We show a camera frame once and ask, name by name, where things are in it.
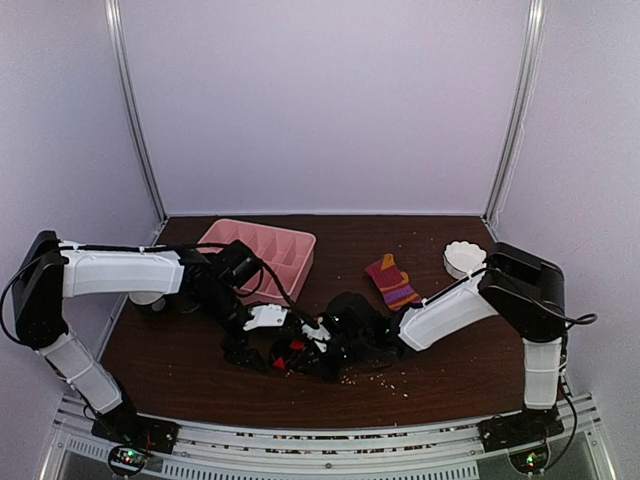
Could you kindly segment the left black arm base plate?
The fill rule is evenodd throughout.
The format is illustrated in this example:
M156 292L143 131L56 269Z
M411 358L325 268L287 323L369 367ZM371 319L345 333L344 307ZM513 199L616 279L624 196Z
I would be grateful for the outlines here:
M134 446L152 453L171 454L177 440L179 425L168 420L140 416L129 433L117 434L102 420L95 420L91 434L117 444Z

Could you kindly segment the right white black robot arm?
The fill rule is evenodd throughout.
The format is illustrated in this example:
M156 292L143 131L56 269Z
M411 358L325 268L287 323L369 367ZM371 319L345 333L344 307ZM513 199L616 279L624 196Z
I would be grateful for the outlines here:
M560 430L557 390L568 330L589 325L594 314L569 318L565 314L564 274L559 266L506 243L454 284L429 299L412 301L385 318L369 306L356 307L357 319L323 313L302 332L326 372L338 369L339 356L351 358L355 347L370 351L421 352L478 321L501 316L520 335L524 345L522 410L503 420L485 420L481 430L496 437L500 428L530 442Z

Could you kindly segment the black argyle red orange sock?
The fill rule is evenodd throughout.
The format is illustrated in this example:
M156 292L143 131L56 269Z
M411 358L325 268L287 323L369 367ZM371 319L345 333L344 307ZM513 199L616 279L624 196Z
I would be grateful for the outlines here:
M282 372L302 372L313 353L308 342L294 338L277 340L270 348L271 366Z

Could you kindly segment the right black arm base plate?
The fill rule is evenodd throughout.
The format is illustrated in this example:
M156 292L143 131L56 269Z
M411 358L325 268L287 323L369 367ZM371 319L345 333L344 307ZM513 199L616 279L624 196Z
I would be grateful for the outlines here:
M495 415L477 425L485 452L541 442L562 434L564 424L556 410L528 410Z

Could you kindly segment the maroon orange purple striped sock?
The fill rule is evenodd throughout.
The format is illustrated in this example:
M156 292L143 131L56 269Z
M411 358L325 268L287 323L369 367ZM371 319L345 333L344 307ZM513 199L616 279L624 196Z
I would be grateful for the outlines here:
M412 304L420 304L422 296L410 284L409 275L398 268L395 257L386 253L367 266L364 274L372 280L385 305L394 312Z

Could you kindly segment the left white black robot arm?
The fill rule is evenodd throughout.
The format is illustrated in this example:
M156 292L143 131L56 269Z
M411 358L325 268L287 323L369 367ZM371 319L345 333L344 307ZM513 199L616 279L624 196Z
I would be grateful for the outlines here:
M99 425L123 444L146 433L124 388L73 333L62 315L68 298L127 294L140 307L182 295L202 307L226 333L226 357L257 371L266 365L247 346L256 327L284 327L307 315L289 296L283 305L248 307L243 287L255 275L274 270L239 240L229 244L125 247L65 242L40 232L1 295L13 298L14 327L4 335L42 355L93 411Z

